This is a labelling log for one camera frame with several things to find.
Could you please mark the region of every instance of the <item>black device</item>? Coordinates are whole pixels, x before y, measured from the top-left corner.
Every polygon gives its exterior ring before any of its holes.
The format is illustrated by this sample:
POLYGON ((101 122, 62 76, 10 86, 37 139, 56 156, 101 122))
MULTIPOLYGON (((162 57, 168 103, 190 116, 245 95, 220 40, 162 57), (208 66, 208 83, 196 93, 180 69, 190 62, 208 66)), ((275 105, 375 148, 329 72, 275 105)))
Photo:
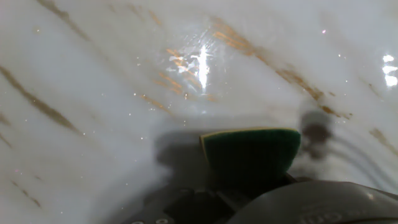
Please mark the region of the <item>black device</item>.
POLYGON ((122 224, 398 224, 398 195, 351 182, 170 189, 122 224))

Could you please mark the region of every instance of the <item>curved marble basin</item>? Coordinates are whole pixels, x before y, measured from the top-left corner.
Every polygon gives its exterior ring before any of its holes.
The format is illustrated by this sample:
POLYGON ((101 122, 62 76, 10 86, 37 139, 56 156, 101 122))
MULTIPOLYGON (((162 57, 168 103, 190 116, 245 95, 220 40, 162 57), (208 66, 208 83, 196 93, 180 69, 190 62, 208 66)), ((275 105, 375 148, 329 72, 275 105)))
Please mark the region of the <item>curved marble basin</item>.
POLYGON ((198 135, 290 127, 290 173, 398 193, 395 1, 3 0, 0 222, 198 186, 198 135))

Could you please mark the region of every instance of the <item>green sponge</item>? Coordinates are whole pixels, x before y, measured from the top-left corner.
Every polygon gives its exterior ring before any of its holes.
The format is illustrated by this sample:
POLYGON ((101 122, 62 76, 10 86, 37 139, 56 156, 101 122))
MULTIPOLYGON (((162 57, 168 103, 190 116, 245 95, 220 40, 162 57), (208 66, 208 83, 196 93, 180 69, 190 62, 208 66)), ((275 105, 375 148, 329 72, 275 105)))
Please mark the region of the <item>green sponge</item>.
POLYGON ((300 133, 289 128, 222 131, 200 137, 210 167, 229 185, 280 181, 300 147, 300 133))

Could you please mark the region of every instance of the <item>marble surface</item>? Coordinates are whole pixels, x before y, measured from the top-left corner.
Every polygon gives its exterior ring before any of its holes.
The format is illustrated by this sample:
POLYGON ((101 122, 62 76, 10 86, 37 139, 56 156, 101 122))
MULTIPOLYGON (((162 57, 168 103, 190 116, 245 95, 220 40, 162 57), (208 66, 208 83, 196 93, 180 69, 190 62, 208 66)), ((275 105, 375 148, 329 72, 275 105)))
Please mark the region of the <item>marble surface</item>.
POLYGON ((199 134, 253 126, 327 126, 293 175, 398 194, 396 9, 0 1, 0 222, 122 219, 171 182, 200 185, 199 134))

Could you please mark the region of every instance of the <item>scrubbing pad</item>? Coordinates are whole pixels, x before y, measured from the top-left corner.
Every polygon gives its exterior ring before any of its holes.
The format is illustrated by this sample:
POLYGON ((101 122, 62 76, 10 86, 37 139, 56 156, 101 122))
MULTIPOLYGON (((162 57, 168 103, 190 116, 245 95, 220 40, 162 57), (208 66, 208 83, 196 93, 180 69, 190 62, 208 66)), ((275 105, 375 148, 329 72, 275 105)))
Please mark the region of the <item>scrubbing pad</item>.
POLYGON ((200 137, 210 167, 229 185, 280 181, 300 147, 300 133, 287 128, 222 131, 200 137))

